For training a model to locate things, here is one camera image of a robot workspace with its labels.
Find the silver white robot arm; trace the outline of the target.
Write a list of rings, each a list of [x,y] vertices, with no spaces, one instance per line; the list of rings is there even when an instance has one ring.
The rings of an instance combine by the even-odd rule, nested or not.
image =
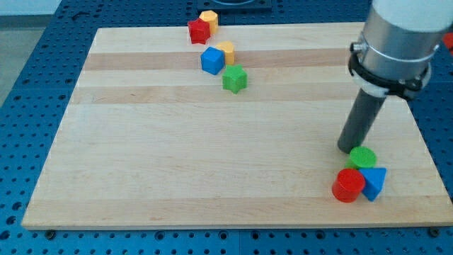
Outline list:
[[[375,98],[415,98],[428,84],[430,61],[452,25],[452,0],[374,0],[350,46],[353,80]]]

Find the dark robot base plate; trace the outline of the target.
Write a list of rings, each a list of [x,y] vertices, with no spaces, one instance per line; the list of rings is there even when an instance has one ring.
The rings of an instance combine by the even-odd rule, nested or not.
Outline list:
[[[198,11],[270,10],[272,0],[197,0]]]

